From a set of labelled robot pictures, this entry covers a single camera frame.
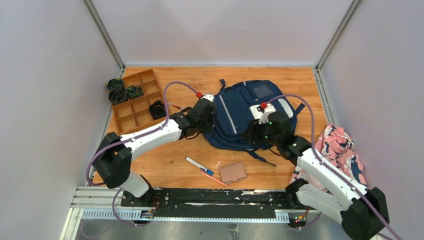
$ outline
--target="red cap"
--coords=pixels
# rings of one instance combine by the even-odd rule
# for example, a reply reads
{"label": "red cap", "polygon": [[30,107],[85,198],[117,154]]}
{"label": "red cap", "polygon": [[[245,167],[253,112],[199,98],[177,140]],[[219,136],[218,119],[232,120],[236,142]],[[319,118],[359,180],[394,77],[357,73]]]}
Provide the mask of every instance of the red cap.
{"label": "red cap", "polygon": [[261,104],[260,104],[260,108],[261,109],[265,109],[267,107],[267,103],[266,102],[262,102]]}

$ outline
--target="backpack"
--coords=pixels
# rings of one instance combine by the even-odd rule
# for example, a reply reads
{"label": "backpack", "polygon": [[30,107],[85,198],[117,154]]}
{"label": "backpack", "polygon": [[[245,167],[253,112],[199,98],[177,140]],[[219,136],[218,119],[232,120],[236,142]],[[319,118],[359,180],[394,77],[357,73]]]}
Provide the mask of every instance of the backpack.
{"label": "backpack", "polygon": [[[248,129],[249,122],[255,120],[249,107],[282,95],[281,90],[269,80],[242,81],[230,87],[225,87],[224,79],[219,81],[222,87],[213,100],[216,114],[213,117],[212,130],[204,133],[204,138],[215,148],[245,151],[255,159],[276,166],[255,153],[258,149],[270,149],[272,145],[249,144],[242,134]],[[277,111],[287,113],[294,131],[298,122],[297,115],[305,105],[302,103],[295,110],[285,97],[276,99],[271,104]]]}

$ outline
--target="pink cloth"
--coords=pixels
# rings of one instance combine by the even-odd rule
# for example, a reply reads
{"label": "pink cloth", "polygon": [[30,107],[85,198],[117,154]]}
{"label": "pink cloth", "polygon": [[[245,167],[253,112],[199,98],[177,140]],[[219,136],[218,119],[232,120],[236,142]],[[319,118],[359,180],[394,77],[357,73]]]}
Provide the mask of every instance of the pink cloth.
{"label": "pink cloth", "polygon": [[[359,161],[358,156],[352,151],[354,142],[342,127],[329,124],[315,143],[315,148],[325,157],[327,161],[340,169],[345,175],[360,184],[367,185],[362,172],[364,165]],[[291,176],[290,183],[303,178],[316,188],[326,191],[327,189],[310,176],[306,171],[296,166]]]}

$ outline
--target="wooden table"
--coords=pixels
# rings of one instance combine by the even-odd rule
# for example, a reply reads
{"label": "wooden table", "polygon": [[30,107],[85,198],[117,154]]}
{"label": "wooden table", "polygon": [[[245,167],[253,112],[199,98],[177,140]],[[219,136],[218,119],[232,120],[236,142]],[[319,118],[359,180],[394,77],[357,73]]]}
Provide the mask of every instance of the wooden table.
{"label": "wooden table", "polygon": [[[147,69],[151,67],[128,67],[124,76]],[[283,93],[298,94],[312,106],[315,139],[326,127],[315,78],[312,69],[308,67],[153,67],[153,70],[162,90],[172,81],[182,81],[203,94],[216,94],[221,87],[219,79],[225,79],[227,86],[246,80],[271,80]],[[166,98],[170,103],[181,107],[193,106],[197,101],[193,92],[179,84],[169,88]],[[294,108],[300,104],[297,98],[291,97],[289,101]],[[172,113],[178,111],[173,107],[170,109]],[[116,131],[113,119],[112,117],[108,132]],[[307,108],[298,116],[296,134],[308,140],[311,138],[311,117]],[[199,169],[187,162],[185,157],[209,168],[218,179],[221,179],[219,167],[241,161],[247,178],[230,184],[231,189],[284,189],[295,166],[269,150],[258,150],[257,153],[277,166],[254,159],[246,152],[214,148],[199,135],[193,140],[170,142],[148,151],[132,162],[131,170],[143,175],[153,187],[225,188],[200,174]],[[94,182],[100,181],[100,177],[95,175]]]}

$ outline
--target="white marker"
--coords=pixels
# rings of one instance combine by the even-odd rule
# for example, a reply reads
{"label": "white marker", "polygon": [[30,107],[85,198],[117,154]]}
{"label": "white marker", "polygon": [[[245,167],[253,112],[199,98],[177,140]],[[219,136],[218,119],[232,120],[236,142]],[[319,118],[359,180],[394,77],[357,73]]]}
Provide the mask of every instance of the white marker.
{"label": "white marker", "polygon": [[193,159],[189,158],[188,156],[185,157],[185,160],[187,160],[188,162],[192,163],[194,166],[200,168],[201,170],[205,171],[207,174],[209,174],[211,176],[214,174],[213,171],[211,171],[211,170],[207,169],[206,167],[200,165],[199,163],[197,163]]}

